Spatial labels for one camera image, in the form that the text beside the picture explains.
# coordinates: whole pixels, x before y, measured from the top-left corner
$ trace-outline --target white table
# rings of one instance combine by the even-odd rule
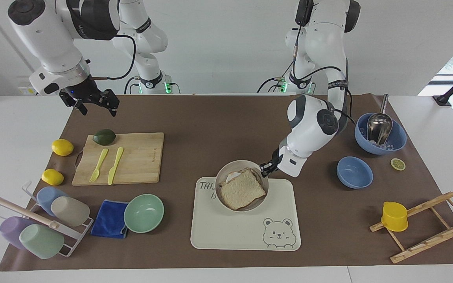
[[[453,110],[438,107],[430,97],[392,96],[390,102],[440,190],[453,190]],[[58,97],[0,97],[0,196],[21,206],[27,204],[20,185],[40,178],[51,154],[50,145],[61,135],[70,112]],[[0,207],[0,215],[13,214]],[[0,259],[6,247],[0,236]],[[0,272],[0,282],[33,282],[44,277],[51,283],[66,278],[96,282],[113,282],[115,278],[194,283],[448,282],[453,280],[453,265]]]

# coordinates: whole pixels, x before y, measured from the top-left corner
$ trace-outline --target bread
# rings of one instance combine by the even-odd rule
[[[257,172],[246,168],[239,173],[239,176],[221,184],[220,191],[223,203],[235,211],[266,195]]]

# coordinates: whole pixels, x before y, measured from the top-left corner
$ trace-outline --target wall outlet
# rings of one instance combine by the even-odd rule
[[[18,84],[18,91],[20,92],[20,95],[38,95],[38,92],[29,82],[22,82]]]

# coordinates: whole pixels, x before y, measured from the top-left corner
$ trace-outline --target lime half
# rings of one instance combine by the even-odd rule
[[[405,170],[405,168],[407,167],[407,166],[405,165],[405,163],[403,162],[403,160],[398,159],[398,158],[393,158],[393,159],[391,159],[391,160],[390,160],[390,165],[391,165],[394,169],[396,169],[396,170],[398,170],[398,171],[403,171],[403,170]]]

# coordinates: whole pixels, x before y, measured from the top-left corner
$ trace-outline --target fork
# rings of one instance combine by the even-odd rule
[[[96,168],[92,172],[92,177],[90,177],[90,181],[88,181],[89,183],[95,182],[97,180],[97,178],[99,177],[99,174],[100,174],[99,169],[101,168],[101,164],[104,161],[104,159],[106,158],[106,155],[108,155],[108,149],[103,149],[101,152],[101,156],[99,156],[99,161],[97,161]]]

